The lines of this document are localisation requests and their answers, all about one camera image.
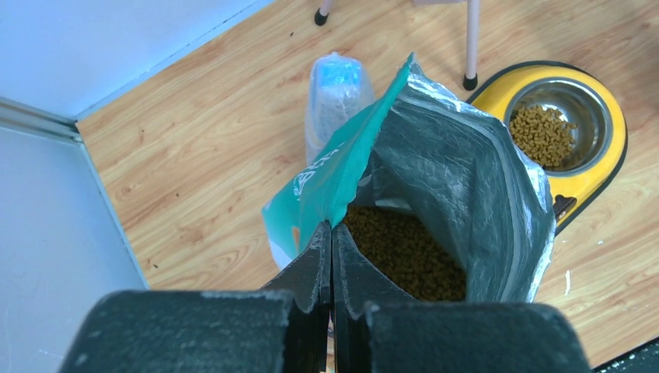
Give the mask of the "green pet food bag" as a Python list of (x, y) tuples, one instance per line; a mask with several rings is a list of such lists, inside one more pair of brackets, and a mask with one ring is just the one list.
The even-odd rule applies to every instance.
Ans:
[(356, 203), (410, 213), (466, 271), (470, 302), (532, 302), (556, 230), (548, 177), (505, 124), (428, 78), (411, 54), (262, 210), (286, 267)]

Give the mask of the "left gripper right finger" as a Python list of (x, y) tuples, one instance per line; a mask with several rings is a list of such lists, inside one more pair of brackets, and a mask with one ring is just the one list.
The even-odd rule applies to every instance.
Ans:
[(333, 330), (339, 372), (588, 372), (572, 326), (529, 303), (421, 302), (332, 232)]

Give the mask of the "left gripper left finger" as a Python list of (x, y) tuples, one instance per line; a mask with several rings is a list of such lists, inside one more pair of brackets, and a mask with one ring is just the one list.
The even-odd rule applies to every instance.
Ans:
[(255, 291), (117, 291), (86, 316), (63, 372), (321, 372), (331, 227)]

